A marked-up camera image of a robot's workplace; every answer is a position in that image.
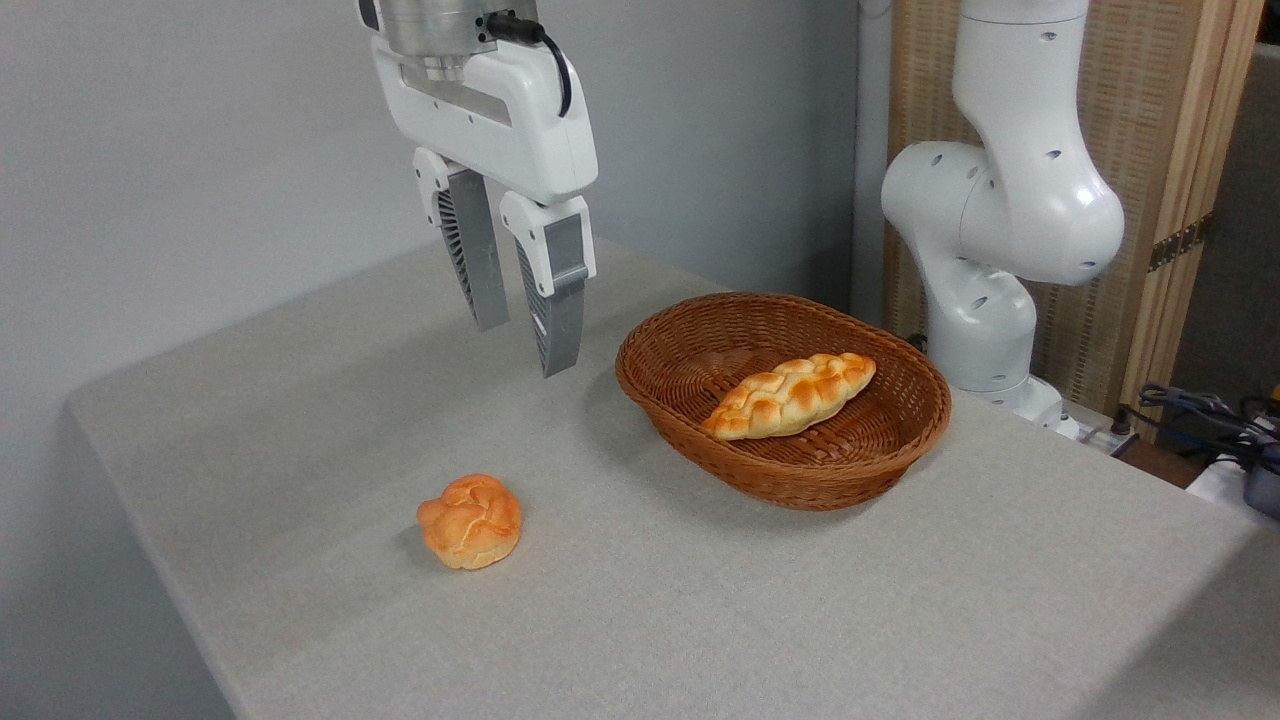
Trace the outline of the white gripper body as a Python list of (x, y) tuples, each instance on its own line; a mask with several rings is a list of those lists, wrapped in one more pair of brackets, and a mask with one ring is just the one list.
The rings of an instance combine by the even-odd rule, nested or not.
[(493, 178), (541, 205), (579, 196), (599, 165), (580, 78), (570, 70), (570, 111), (559, 117), (561, 77), (543, 47), (499, 41), (470, 56), (462, 79), (428, 78), (416, 58), (380, 36), (372, 58), (390, 115), (417, 146)]

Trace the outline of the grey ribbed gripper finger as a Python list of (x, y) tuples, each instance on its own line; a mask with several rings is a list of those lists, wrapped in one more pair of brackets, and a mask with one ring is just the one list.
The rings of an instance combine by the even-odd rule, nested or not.
[(481, 332), (509, 320), (485, 179), (416, 149), (413, 172), (428, 224), (439, 231), (468, 310)]
[(589, 208), (582, 197), (544, 206), (508, 191), (499, 211), (516, 240), (541, 373), (549, 378), (579, 359), (585, 286), (596, 275)]

